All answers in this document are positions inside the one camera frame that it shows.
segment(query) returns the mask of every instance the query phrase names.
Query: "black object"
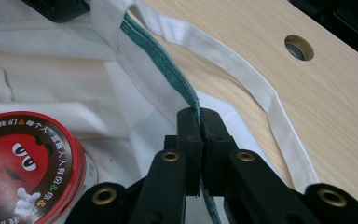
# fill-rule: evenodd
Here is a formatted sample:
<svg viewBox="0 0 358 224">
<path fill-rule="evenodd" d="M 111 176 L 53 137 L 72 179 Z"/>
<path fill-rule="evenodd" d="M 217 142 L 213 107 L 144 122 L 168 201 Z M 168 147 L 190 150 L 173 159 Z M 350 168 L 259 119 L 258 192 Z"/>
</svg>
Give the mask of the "black object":
<svg viewBox="0 0 358 224">
<path fill-rule="evenodd" d="M 102 183 L 89 189 L 66 220 L 72 223 L 184 223 L 186 196 L 200 179 L 210 196 L 225 198 L 230 223 L 358 223 L 358 202 L 330 185 L 304 195 L 287 188 L 256 153 L 238 149 L 218 113 L 178 113 L 177 135 L 167 135 L 147 177 L 128 189 Z"/>
<path fill-rule="evenodd" d="M 290 3 L 358 51 L 358 0 L 290 0 Z"/>
<path fill-rule="evenodd" d="M 88 11 L 90 6 L 84 0 L 21 0 L 50 21 L 62 23 Z"/>
</svg>

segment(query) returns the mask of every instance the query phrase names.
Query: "white bag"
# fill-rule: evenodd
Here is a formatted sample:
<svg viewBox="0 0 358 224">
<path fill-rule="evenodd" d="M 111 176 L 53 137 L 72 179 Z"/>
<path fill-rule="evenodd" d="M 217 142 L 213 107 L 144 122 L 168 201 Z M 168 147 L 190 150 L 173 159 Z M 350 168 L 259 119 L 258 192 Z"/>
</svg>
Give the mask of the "white bag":
<svg viewBox="0 0 358 224">
<path fill-rule="evenodd" d="M 228 71 L 268 114 L 298 191 L 318 182 L 277 93 L 233 50 L 138 0 L 94 0 L 91 11 L 53 23 L 21 1 L 0 0 L 0 113 L 35 111 L 66 126 L 96 161 L 99 182 L 125 187 L 147 175 L 186 107 L 220 113 L 239 148 L 272 167 L 235 109 L 194 91 L 151 32 Z M 222 199 L 188 198 L 186 223 L 227 223 Z"/>
</svg>

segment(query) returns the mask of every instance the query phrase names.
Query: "light wood tabletop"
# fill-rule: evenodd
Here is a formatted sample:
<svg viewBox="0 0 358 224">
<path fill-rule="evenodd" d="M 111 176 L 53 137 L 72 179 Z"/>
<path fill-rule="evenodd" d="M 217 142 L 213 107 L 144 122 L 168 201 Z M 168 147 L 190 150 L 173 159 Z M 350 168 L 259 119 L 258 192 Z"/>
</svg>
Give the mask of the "light wood tabletop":
<svg viewBox="0 0 358 224">
<path fill-rule="evenodd" d="M 145 0 L 158 11 L 189 21 L 237 51 L 275 88 L 321 181 L 358 200 L 358 53 L 289 2 L 251 0 Z M 301 36 L 313 58 L 301 61 L 285 47 Z M 261 147 L 290 182 L 266 114 L 237 81 L 174 45 L 170 53 L 198 90 L 236 107 Z"/>
</svg>

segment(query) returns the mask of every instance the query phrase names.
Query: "bag handle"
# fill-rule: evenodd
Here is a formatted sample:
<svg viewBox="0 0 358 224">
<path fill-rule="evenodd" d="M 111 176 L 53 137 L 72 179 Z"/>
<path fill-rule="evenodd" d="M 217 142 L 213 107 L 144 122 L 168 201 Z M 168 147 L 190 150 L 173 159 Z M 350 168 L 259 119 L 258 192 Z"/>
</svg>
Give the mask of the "bag handle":
<svg viewBox="0 0 358 224">
<path fill-rule="evenodd" d="M 283 154 L 295 189 L 304 192 L 308 185 L 319 182 L 278 93 L 247 61 L 192 24 L 162 15 L 141 0 L 136 0 L 130 11 L 150 32 L 199 54 L 234 76 L 267 113 L 270 129 Z"/>
</svg>

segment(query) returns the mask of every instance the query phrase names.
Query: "tin can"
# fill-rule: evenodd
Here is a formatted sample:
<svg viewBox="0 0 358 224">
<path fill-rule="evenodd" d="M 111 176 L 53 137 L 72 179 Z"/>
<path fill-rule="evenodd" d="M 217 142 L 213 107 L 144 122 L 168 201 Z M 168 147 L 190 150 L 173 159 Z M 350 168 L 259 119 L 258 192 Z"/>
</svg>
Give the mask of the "tin can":
<svg viewBox="0 0 358 224">
<path fill-rule="evenodd" d="M 57 120 L 0 114 L 0 223 L 64 222 L 96 183 L 95 163 Z"/>
</svg>

